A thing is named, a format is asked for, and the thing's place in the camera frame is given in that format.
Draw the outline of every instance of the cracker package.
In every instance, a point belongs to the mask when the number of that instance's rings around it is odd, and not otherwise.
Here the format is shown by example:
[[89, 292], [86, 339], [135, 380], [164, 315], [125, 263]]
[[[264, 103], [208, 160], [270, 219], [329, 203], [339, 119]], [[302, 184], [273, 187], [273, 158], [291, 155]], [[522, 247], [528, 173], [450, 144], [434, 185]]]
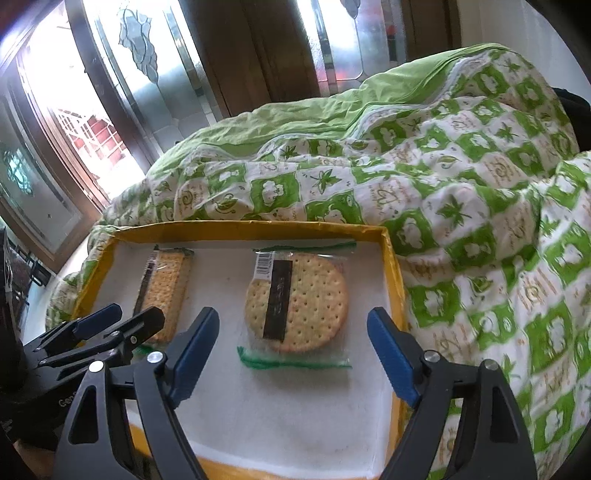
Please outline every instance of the cracker package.
[[238, 354], [251, 368], [350, 367], [344, 260], [300, 251], [256, 252]]
[[192, 250], [160, 250], [158, 245], [148, 257], [134, 315], [148, 307], [158, 307], [164, 313], [164, 327], [148, 340], [149, 344], [165, 345], [173, 339], [192, 261]]

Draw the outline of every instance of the barcode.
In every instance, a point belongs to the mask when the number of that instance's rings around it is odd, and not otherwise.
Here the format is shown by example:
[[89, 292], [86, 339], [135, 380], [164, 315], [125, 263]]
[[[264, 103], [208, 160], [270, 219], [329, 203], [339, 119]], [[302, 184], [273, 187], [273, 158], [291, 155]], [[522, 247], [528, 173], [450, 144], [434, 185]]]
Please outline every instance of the barcode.
[[257, 252], [254, 278], [271, 281], [275, 252]]

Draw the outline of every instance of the green and white blanket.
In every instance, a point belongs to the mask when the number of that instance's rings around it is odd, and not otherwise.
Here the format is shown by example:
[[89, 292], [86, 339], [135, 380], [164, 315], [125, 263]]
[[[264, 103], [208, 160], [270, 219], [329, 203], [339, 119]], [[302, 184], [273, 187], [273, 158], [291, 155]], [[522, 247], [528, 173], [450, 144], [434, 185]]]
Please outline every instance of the green and white blanket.
[[[107, 208], [47, 324], [69, 318], [116, 228], [385, 225], [412, 333], [450, 361], [501, 364], [546, 479], [591, 416], [591, 155], [578, 152], [543, 77], [496, 45], [405, 64], [331, 98], [265, 105], [195, 133]], [[459, 413], [452, 405], [433, 478]]]

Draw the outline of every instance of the black sticker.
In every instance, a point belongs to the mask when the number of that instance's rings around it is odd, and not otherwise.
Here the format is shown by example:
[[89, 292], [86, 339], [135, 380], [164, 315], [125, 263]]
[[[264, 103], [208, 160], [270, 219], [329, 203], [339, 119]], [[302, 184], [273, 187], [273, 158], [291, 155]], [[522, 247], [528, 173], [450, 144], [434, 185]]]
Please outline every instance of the black sticker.
[[273, 262], [273, 272], [271, 273], [271, 291], [269, 292], [265, 327], [262, 332], [263, 338], [281, 342], [285, 338], [290, 290], [291, 261], [275, 260]]
[[150, 279], [152, 278], [152, 274], [154, 273], [154, 267], [156, 266], [156, 255], [150, 254], [148, 258], [148, 264], [146, 265], [146, 271], [144, 272], [144, 278], [142, 278], [142, 283], [139, 286], [139, 293], [138, 298], [135, 301], [134, 307], [134, 314], [137, 315], [139, 312], [142, 311], [142, 306], [144, 305], [144, 297], [148, 291], [148, 284], [150, 283]]

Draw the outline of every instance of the black device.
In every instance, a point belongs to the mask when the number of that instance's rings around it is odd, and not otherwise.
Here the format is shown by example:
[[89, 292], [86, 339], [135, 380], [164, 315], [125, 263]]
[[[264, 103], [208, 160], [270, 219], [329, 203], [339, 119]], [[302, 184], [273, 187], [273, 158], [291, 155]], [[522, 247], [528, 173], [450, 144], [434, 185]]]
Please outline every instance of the black device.
[[11, 442], [50, 450], [88, 366], [129, 364], [133, 349], [164, 325], [158, 308], [121, 320], [121, 308], [111, 304], [23, 346], [7, 304], [0, 314], [0, 425]]
[[[64, 425], [53, 479], [138, 478], [123, 407], [133, 398], [161, 478], [206, 480], [174, 409], [193, 391], [218, 331], [216, 311], [205, 308], [164, 352], [125, 367], [91, 364]], [[383, 308], [369, 313], [368, 335], [397, 396], [414, 409], [382, 480], [427, 477], [452, 398], [463, 398], [463, 407], [445, 478], [537, 478], [521, 412], [496, 362], [459, 365], [423, 351]]]

